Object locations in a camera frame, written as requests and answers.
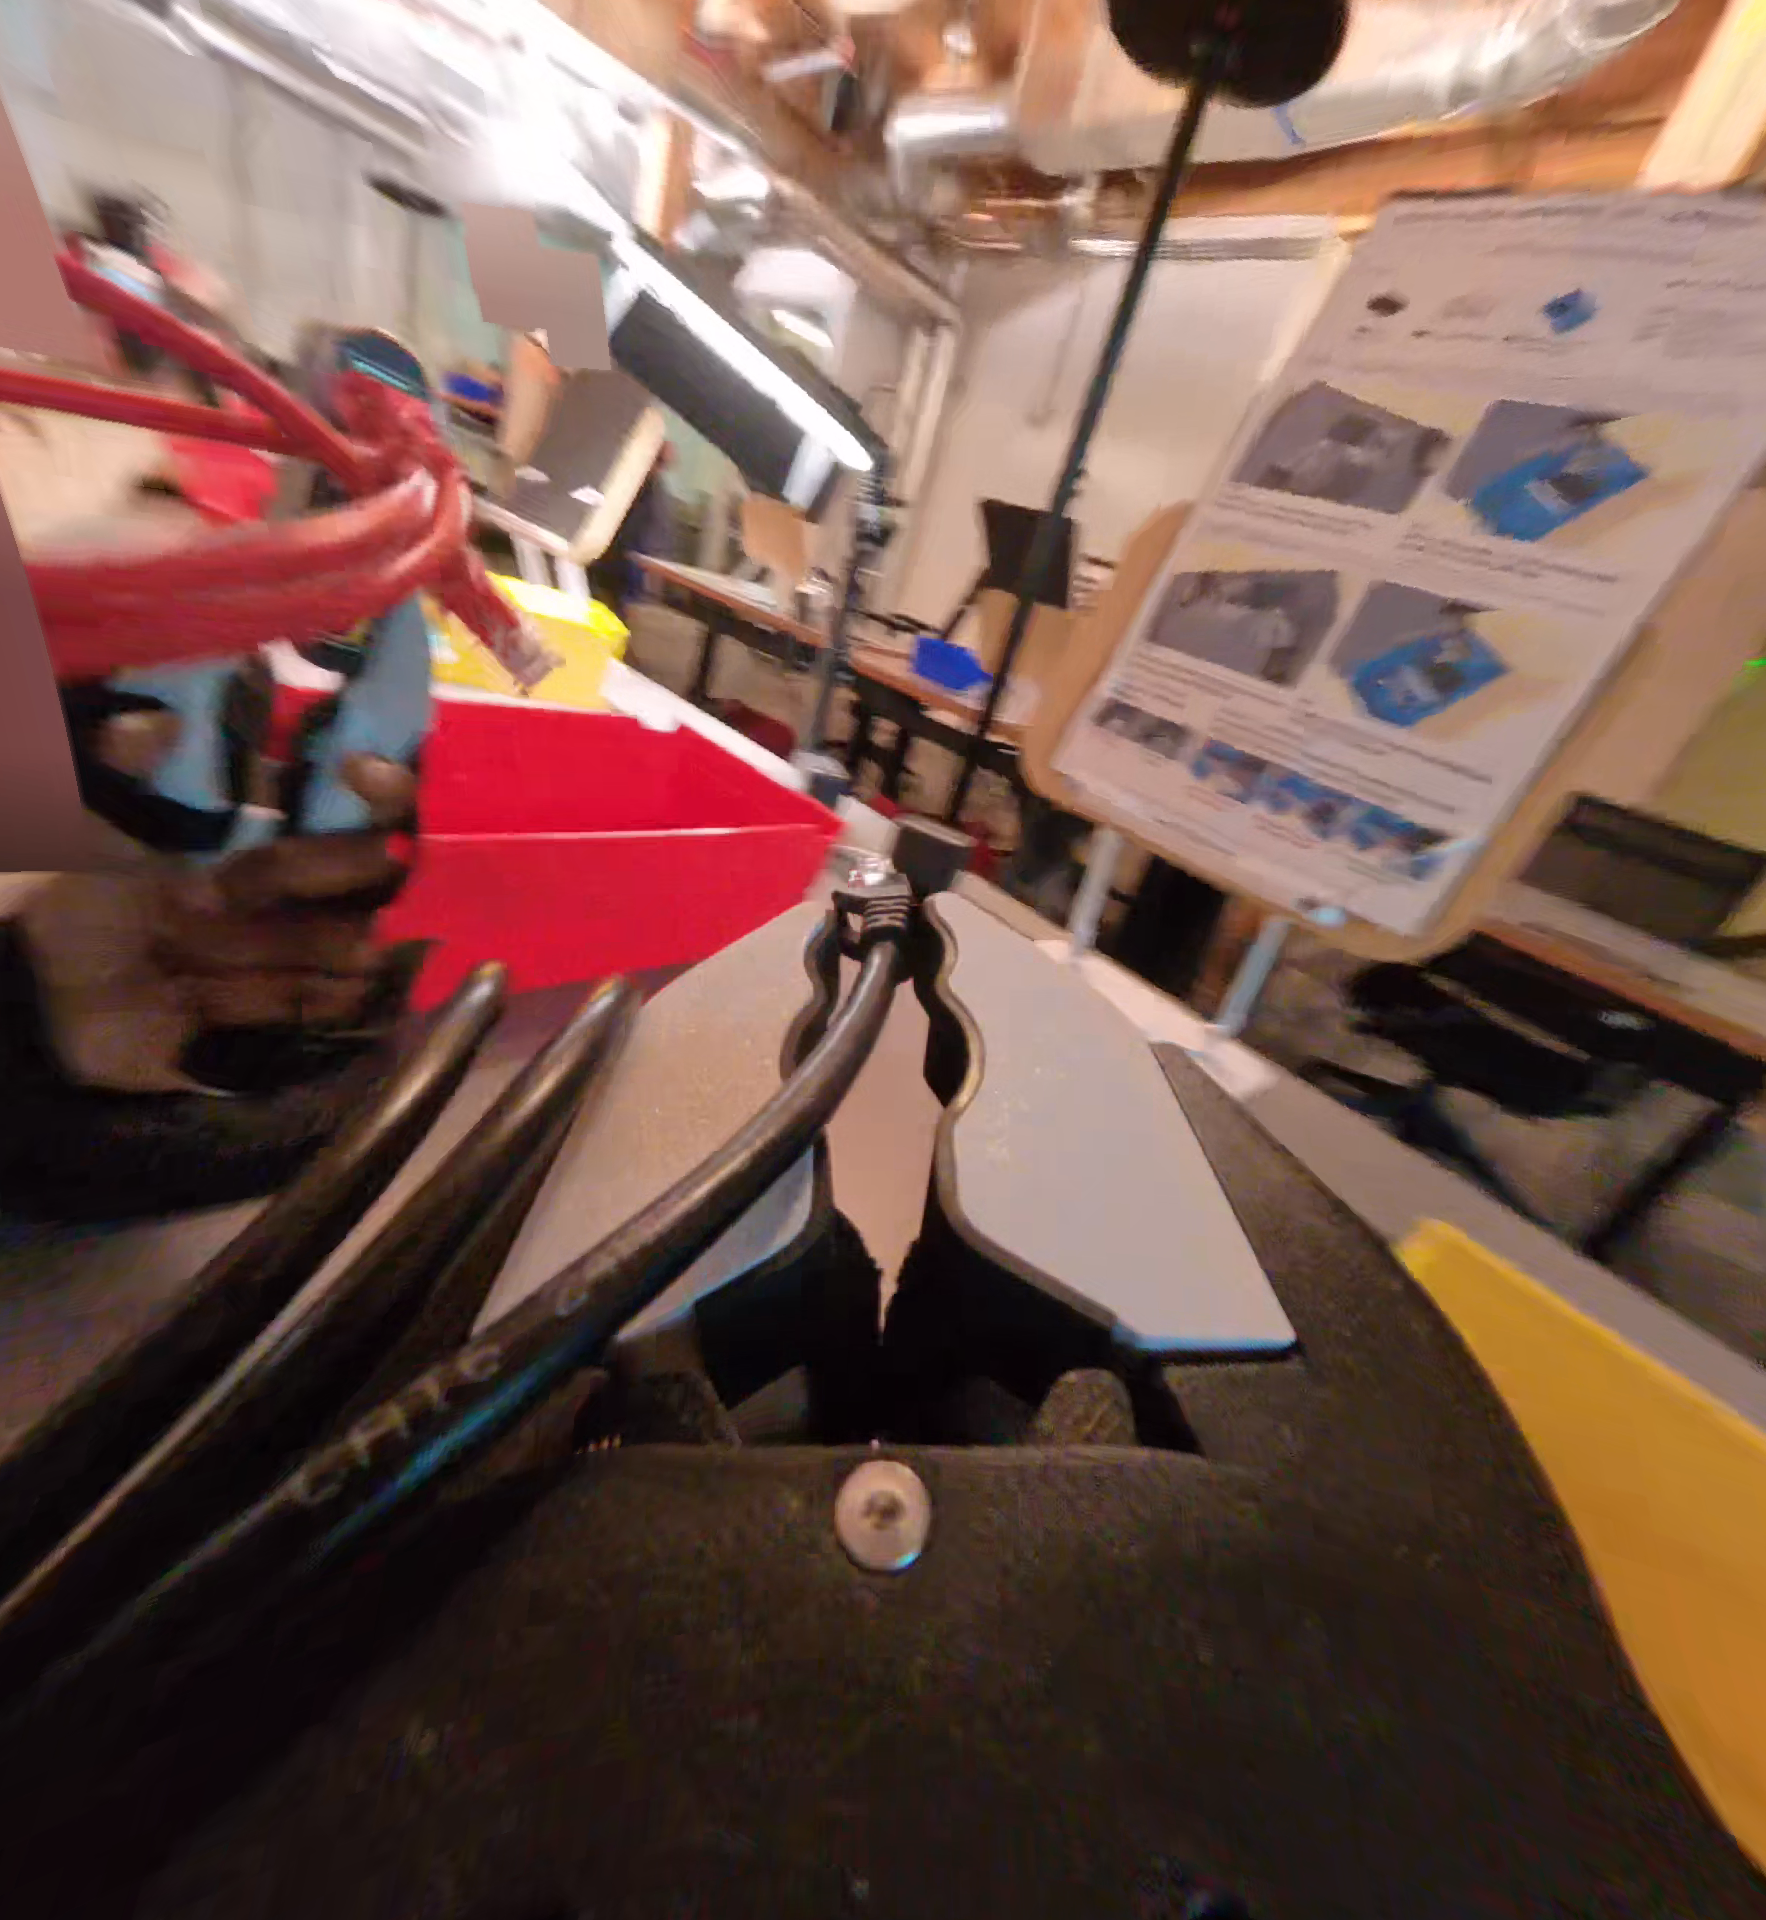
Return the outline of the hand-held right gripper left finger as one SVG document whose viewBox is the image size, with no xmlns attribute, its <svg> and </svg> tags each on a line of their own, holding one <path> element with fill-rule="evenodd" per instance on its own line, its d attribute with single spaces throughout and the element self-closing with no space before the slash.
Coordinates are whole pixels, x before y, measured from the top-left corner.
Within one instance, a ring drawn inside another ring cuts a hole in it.
<svg viewBox="0 0 1766 1920">
<path fill-rule="evenodd" d="M 496 1330 L 775 1096 L 786 1044 L 813 1003 L 807 947 L 822 923 L 822 899 L 794 905 L 641 1006 L 539 1188 L 477 1334 Z"/>
</svg>

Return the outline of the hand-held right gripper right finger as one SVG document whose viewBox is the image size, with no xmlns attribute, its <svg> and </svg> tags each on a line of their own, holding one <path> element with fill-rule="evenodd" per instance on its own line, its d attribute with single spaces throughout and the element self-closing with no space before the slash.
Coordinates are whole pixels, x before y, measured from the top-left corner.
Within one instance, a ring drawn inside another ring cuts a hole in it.
<svg viewBox="0 0 1766 1920">
<path fill-rule="evenodd" d="M 961 1240 L 1133 1352 L 1296 1330 L 1156 1045 L 1101 977 L 959 892 L 924 905 L 935 1192 Z"/>
</svg>

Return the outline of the red plastic bin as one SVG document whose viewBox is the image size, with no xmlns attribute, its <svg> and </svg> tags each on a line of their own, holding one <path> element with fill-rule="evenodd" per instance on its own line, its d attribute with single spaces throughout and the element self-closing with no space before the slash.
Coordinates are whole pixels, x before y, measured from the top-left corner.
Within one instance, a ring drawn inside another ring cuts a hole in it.
<svg viewBox="0 0 1766 1920">
<path fill-rule="evenodd" d="M 428 947 L 417 1011 L 485 964 L 535 992 L 705 960 L 797 905 L 840 834 L 691 726 L 535 703 L 439 699 L 417 808 L 382 921 Z"/>
</svg>

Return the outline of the yellow plastic bin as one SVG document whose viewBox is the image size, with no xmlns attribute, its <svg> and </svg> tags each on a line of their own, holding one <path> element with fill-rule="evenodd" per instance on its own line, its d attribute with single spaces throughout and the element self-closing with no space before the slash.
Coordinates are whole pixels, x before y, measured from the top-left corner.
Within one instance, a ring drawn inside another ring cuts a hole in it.
<svg viewBox="0 0 1766 1920">
<path fill-rule="evenodd" d="M 1459 1226 L 1398 1258 L 1537 1452 L 1631 1668 L 1766 1871 L 1766 1432 Z"/>
<path fill-rule="evenodd" d="M 604 679 L 609 667 L 620 662 L 628 650 L 627 624 L 599 599 L 521 581 L 508 574 L 488 571 L 486 577 L 542 640 L 552 668 L 529 686 L 516 681 L 463 620 L 434 604 L 429 608 L 434 692 L 441 699 L 491 699 L 578 712 L 610 710 Z"/>
</svg>

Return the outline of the person's left hand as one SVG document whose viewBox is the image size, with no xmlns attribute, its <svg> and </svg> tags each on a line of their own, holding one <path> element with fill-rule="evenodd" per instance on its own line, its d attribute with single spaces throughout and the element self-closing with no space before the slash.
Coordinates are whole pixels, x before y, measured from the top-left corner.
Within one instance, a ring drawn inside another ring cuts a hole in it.
<svg viewBox="0 0 1766 1920">
<path fill-rule="evenodd" d="M 374 899 L 405 873 L 415 774 L 370 754 L 349 756 L 342 774 L 370 808 L 369 829 L 276 837 L 214 866 L 137 847 L 22 897 L 11 928 L 66 1079 L 187 1091 L 200 1038 L 334 1031 L 367 1012 L 388 962 Z"/>
</svg>

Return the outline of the long wooden work table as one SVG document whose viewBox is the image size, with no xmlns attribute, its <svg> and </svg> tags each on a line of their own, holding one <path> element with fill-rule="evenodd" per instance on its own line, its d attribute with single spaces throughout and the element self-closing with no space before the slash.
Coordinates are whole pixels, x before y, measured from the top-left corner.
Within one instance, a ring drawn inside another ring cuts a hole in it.
<svg viewBox="0 0 1766 1920">
<path fill-rule="evenodd" d="M 673 610 L 696 618 L 705 638 L 686 698 L 706 710 L 719 710 L 716 658 L 725 638 L 794 667 L 813 681 L 828 655 L 828 615 L 799 615 L 771 588 L 762 588 L 726 574 L 643 559 L 641 570 L 653 592 Z M 964 759 L 980 718 L 987 690 L 959 692 L 918 672 L 916 647 L 924 627 L 899 615 L 859 615 L 849 655 L 831 693 L 831 710 L 849 710 L 851 726 L 834 737 L 825 753 L 834 754 L 856 780 L 866 766 L 878 773 L 878 798 L 903 806 L 912 748 L 920 742 Z M 998 699 L 995 723 L 987 731 L 977 761 L 1013 796 L 1019 832 L 1031 834 L 1063 809 L 1042 799 L 1022 773 L 1022 742 L 1040 710 L 1040 661 L 1023 658 L 1015 677 Z"/>
</svg>

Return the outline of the long LED lamp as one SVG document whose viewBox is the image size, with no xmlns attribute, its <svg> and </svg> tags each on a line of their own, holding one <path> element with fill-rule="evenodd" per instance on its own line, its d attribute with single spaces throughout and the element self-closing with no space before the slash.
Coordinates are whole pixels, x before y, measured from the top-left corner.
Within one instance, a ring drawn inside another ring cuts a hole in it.
<svg viewBox="0 0 1766 1920">
<path fill-rule="evenodd" d="M 887 465 L 887 443 L 856 400 L 660 252 L 624 243 L 602 275 L 614 366 L 710 443 L 749 492 L 818 520 L 843 477 Z"/>
</svg>

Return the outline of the printed instruction poster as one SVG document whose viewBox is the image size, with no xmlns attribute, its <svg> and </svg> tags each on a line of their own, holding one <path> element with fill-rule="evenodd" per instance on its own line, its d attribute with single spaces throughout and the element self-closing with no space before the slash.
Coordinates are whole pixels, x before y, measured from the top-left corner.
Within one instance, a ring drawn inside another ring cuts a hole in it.
<svg viewBox="0 0 1766 1920">
<path fill-rule="evenodd" d="M 1358 952 L 1444 947 L 1766 467 L 1766 188 L 1392 201 L 1031 780 Z"/>
</svg>

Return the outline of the black pole with round disc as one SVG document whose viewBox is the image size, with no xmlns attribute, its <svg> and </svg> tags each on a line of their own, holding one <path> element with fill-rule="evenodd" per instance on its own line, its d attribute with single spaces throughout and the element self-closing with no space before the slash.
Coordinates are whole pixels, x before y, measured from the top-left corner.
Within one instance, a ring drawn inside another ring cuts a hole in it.
<svg viewBox="0 0 1766 1920">
<path fill-rule="evenodd" d="M 1112 32 L 1121 51 L 1152 78 L 1184 82 L 1184 102 L 1156 172 L 1147 212 L 1135 230 L 1129 270 L 1113 302 L 1103 345 L 1085 383 L 1060 475 L 1042 508 L 1070 519 L 1087 473 L 1090 443 L 1110 405 L 1115 371 L 1125 358 L 1135 309 L 1159 252 L 1208 103 L 1219 97 L 1245 108 L 1279 108 L 1292 102 L 1327 78 L 1351 24 L 1351 5 L 1345 2 L 1115 2 L 1110 9 Z M 966 855 L 977 851 L 977 837 L 966 828 L 966 804 L 978 774 L 980 747 L 995 723 L 1004 688 L 1031 648 L 1030 635 L 1040 610 L 1035 604 L 1040 561 L 1042 552 L 1035 549 L 1022 595 L 1007 595 L 1012 608 L 1002 630 L 995 679 L 940 811 L 943 826 L 964 839 Z M 977 618 L 978 636 L 988 630 L 984 605 L 994 594 L 1002 592 L 978 594 L 973 586 L 959 605 L 959 617 Z M 1063 811 L 1059 818 L 1043 820 L 1031 834 L 1018 832 L 1015 847 L 1002 861 L 995 878 L 1015 881 L 1025 891 L 1040 881 L 1063 876 L 1076 826 L 1076 816 Z"/>
</svg>

